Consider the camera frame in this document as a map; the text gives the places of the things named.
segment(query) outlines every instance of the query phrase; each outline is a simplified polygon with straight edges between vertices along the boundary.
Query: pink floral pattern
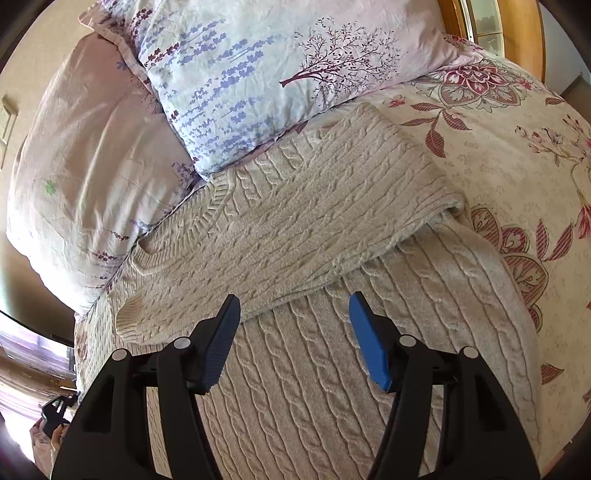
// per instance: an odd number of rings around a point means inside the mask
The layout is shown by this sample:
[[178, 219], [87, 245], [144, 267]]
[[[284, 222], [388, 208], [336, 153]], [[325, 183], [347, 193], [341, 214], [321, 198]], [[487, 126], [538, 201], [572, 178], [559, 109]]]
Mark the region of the pink floral pattern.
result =
[[[526, 231], [516, 225], [500, 226], [491, 207], [475, 206], [472, 209], [472, 224], [474, 230], [488, 240], [505, 260], [539, 333], [543, 326], [543, 316], [536, 302], [542, 297], [550, 281], [544, 263], [559, 260], [569, 253], [573, 244], [573, 225], [570, 224], [564, 230], [552, 253], [547, 255], [550, 241], [542, 219], [535, 232], [533, 254], [529, 253], [531, 242]], [[542, 385], [552, 382], [563, 372], [561, 368], [543, 364]]]
[[[456, 46], [478, 50], [467, 40], [452, 37]], [[439, 158], [446, 158], [445, 139], [438, 129], [440, 120], [453, 130], [470, 131], [458, 109], [481, 109], [492, 113], [495, 108], [517, 107], [531, 92], [548, 92], [539, 82], [512, 70], [505, 62], [486, 57], [476, 64], [442, 69], [410, 83], [429, 102], [411, 105], [419, 112], [432, 112], [429, 117], [414, 118], [401, 124], [403, 127], [429, 125], [425, 145]], [[384, 102], [396, 108], [405, 105], [406, 97], [398, 95]]]
[[583, 170], [585, 177], [591, 184], [591, 129], [585, 131], [580, 122], [570, 115], [563, 118], [563, 124], [569, 127], [568, 131], [559, 133], [550, 128], [540, 128], [531, 134], [522, 127], [517, 126], [515, 133], [528, 140], [529, 148], [534, 154], [543, 154], [552, 158], [558, 168], [567, 166], [574, 191], [579, 197], [581, 210], [574, 224], [576, 225], [579, 239], [591, 239], [591, 204], [583, 193], [582, 185], [577, 182], [575, 172]]
[[445, 37], [446, 41], [455, 45], [456, 48], [458, 48], [459, 50], [481, 51], [483, 53], [486, 52], [486, 50], [484, 48], [482, 48], [480, 45], [477, 45], [476, 43], [473, 43], [470, 40], [467, 40], [465, 38], [458, 37], [456, 35], [450, 35], [450, 34], [445, 34], [444, 37]]
[[430, 73], [413, 85], [428, 97], [437, 97], [446, 107], [477, 108], [489, 113], [493, 108], [520, 106], [530, 92], [542, 91], [537, 82], [493, 58]]

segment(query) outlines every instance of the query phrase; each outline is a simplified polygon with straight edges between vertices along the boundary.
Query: tree print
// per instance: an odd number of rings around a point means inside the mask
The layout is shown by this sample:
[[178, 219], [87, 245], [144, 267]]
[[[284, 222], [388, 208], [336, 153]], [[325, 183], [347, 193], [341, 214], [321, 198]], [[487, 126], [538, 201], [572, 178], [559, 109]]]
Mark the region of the tree print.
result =
[[329, 99], [346, 99], [396, 74], [400, 53], [394, 48], [393, 31], [369, 30], [355, 22], [337, 27], [331, 18], [319, 19], [316, 26], [306, 35], [295, 33], [304, 60], [299, 72], [279, 82], [283, 88], [296, 80], [315, 80], [314, 99], [326, 105]]

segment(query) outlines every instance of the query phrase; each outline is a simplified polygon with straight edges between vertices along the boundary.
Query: red flower print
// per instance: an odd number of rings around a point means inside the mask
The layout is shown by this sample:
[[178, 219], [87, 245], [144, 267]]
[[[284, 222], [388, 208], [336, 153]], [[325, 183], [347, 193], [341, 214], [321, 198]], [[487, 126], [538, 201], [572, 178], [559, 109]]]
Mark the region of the red flower print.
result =
[[515, 83], [521, 85], [525, 90], [531, 90], [534, 87], [531, 82], [528, 82], [526, 79], [522, 78], [517, 79]]
[[579, 230], [579, 238], [591, 239], [591, 205], [583, 193], [579, 190], [579, 199], [581, 200], [581, 211], [577, 219], [577, 229]]
[[387, 100], [384, 103], [388, 103], [390, 108], [396, 108], [397, 106], [405, 105], [406, 104], [406, 97], [402, 95], [397, 95], [394, 98], [391, 98], [388, 102]]
[[114, 232], [113, 230], [109, 230], [109, 232], [111, 232], [116, 238], [118, 238], [121, 241], [129, 240], [129, 236], [128, 235], [120, 235], [117, 232]]
[[494, 65], [464, 65], [460, 69], [448, 72], [444, 82], [446, 85], [467, 87], [478, 96], [485, 95], [496, 87], [509, 85]]

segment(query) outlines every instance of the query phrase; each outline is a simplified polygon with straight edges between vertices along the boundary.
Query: bedsheet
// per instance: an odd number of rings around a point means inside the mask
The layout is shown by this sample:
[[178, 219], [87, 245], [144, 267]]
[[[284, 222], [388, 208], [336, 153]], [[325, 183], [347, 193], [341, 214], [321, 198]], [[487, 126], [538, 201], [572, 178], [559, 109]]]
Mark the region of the bedsheet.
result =
[[[512, 272], [538, 330], [543, 466], [591, 408], [591, 126], [518, 66], [480, 53], [477, 65], [435, 72], [356, 102], [375, 105], [431, 151], [465, 191], [475, 231]], [[355, 107], [350, 102], [299, 130], [333, 125]], [[76, 330], [82, 388], [122, 345], [113, 325], [89, 320]]]

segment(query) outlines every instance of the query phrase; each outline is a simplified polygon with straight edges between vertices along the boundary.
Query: beige sweater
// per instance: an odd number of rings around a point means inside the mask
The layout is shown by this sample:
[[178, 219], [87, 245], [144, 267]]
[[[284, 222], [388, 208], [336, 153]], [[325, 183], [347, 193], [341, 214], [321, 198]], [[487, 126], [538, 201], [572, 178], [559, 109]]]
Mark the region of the beige sweater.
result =
[[[348, 297], [361, 290], [431, 348], [476, 346], [536, 450], [535, 329], [498, 254], [458, 221], [463, 209], [421, 148], [362, 104], [330, 131], [216, 176], [134, 251], [90, 314], [89, 344], [102, 358], [158, 349], [234, 293], [243, 324], [219, 386], [199, 399], [224, 477], [364, 478], [392, 397], [367, 377], [349, 323]], [[149, 410], [165, 471], [152, 394]]]

